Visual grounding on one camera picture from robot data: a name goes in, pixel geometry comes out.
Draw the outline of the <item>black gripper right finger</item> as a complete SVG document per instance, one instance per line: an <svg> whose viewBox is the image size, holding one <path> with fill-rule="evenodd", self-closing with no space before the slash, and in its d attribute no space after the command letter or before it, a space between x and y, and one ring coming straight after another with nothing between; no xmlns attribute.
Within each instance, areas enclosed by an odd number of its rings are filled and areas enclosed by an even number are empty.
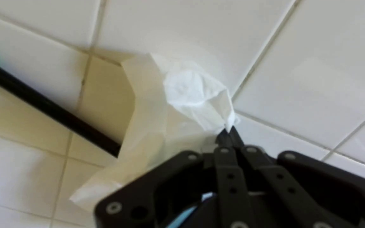
<svg viewBox="0 0 365 228"><path fill-rule="evenodd" d="M285 228L365 228L365 177L296 150L274 158L236 128L231 138L249 190L283 209L277 221Z"/></svg>

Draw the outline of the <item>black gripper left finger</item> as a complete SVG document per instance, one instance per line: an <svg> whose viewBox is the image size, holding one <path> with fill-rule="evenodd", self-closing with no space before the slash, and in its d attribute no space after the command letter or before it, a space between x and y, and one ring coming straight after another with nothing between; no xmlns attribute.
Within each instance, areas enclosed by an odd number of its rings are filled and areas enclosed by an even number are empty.
<svg viewBox="0 0 365 228"><path fill-rule="evenodd" d="M212 152L173 155L100 200L97 228L246 228L244 148L232 128L216 136Z"/></svg>

